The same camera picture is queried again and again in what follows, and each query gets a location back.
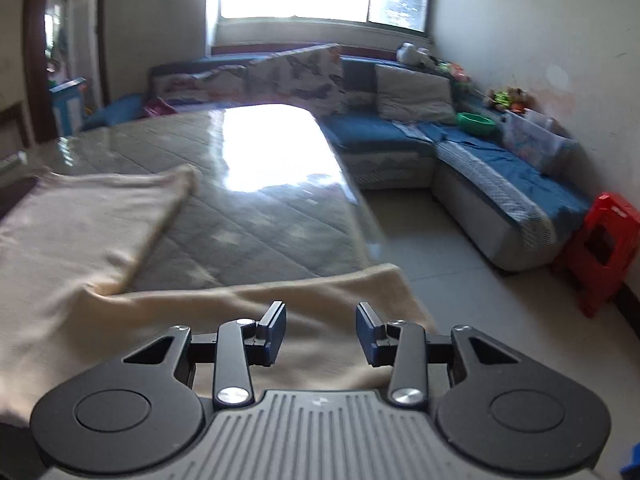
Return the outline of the cream fleece sweater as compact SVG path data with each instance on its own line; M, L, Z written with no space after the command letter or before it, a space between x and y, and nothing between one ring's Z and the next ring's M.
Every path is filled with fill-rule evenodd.
M385 385L355 334L361 301L383 318L434 330L398 266L329 278L224 286L206 281L168 240L195 229L188 216L198 172L152 176L45 174L1 221L1 419L27 424L55 386L174 325L210 333L258 318L274 300L288 309L277 362L256 370L258 390Z

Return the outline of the red plastic stool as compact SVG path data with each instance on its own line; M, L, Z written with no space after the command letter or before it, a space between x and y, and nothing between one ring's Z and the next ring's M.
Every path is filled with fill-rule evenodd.
M639 211L620 194L600 194L566 244L562 263L582 288L578 306L587 318L623 285L639 251Z

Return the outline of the blue corner sofa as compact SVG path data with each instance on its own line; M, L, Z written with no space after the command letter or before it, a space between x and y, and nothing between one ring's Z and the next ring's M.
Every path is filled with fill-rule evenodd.
M157 118L143 114L144 104L156 98L152 91L155 76L203 73L224 65L246 67L276 53L214 55L152 67L145 92L111 102L85 122L85 129ZM429 188L499 269L521 272L544 266L559 255L589 210L582 194L513 155L495 134L481 139L462 131L456 122L396 122L378 116L378 64L448 79L456 110L459 93L450 76L380 58L354 58L343 49L341 57L347 105L344 114L316 117L288 104L257 104L247 94L242 102L170 105L178 110L176 115L249 107L303 110L318 124L352 184L365 191Z

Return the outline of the green plastic bowl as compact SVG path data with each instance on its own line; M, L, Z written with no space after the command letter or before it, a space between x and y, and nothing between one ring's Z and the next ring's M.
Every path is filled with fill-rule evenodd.
M470 112L460 112L457 114L458 127L478 138L490 138L497 130L496 123L488 117Z

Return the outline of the clear plastic storage box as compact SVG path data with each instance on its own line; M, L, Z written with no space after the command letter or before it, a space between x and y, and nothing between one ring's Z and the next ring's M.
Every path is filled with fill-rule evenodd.
M578 143L568 136L556 133L555 121L541 116L538 122L530 120L534 112L524 115L507 112L504 116L502 145L529 166L549 177L559 177L573 155Z

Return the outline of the grey plain cushion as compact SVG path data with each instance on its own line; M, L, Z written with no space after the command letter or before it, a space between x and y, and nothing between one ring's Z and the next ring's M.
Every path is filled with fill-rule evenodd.
M378 116L396 122L456 122L448 79L381 64L375 73Z

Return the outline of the magenta cloth on sofa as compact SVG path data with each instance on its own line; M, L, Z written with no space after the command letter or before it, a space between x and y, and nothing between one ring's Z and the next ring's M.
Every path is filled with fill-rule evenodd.
M143 114L145 117L160 117L175 115L178 110L161 98L150 99L144 104Z

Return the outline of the long butterfly pillow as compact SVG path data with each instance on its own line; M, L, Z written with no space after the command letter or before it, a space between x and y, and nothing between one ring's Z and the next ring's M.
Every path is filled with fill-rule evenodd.
M242 102L247 94L247 69L224 65L203 73L155 76L152 91L169 104Z

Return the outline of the small plush toys group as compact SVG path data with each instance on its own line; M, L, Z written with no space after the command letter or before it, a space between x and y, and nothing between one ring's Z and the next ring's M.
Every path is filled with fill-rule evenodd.
M483 99L483 106L488 110L496 110L500 113L511 112L524 115L529 108L528 93L518 87L506 87L496 91L488 89Z

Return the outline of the square butterfly pillow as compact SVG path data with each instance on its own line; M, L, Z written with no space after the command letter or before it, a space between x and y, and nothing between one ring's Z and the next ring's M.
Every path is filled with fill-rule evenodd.
M288 104L316 117L344 114L341 54L338 44L320 44L252 61L246 66L247 95L257 104Z

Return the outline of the grey remote control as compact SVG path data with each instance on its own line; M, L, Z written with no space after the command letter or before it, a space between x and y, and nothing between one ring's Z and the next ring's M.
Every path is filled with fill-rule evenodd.
M27 155L23 151L9 154L0 160L0 174L8 174L27 164Z

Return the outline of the panda plush toy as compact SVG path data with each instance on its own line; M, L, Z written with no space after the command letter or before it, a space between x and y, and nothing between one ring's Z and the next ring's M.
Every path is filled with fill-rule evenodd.
M396 52L397 62L410 67L434 70L436 61L431 56L430 50L417 47L410 42L404 42Z

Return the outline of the blue small cabinet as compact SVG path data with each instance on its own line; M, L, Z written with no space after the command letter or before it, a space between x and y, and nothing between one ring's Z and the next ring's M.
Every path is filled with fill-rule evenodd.
M73 136L85 122L85 78L75 78L49 89L56 131L61 138Z

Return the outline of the dark wooden door frame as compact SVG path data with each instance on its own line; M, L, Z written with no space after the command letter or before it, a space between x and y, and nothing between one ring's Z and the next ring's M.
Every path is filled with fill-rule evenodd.
M23 0L23 70L29 117L32 121L35 144L43 144L58 137L47 77L44 74L46 69L44 10L46 10L46 0ZM98 43L101 98L102 102L108 105L111 103L111 96L106 70L104 25L104 0L96 0L96 42Z

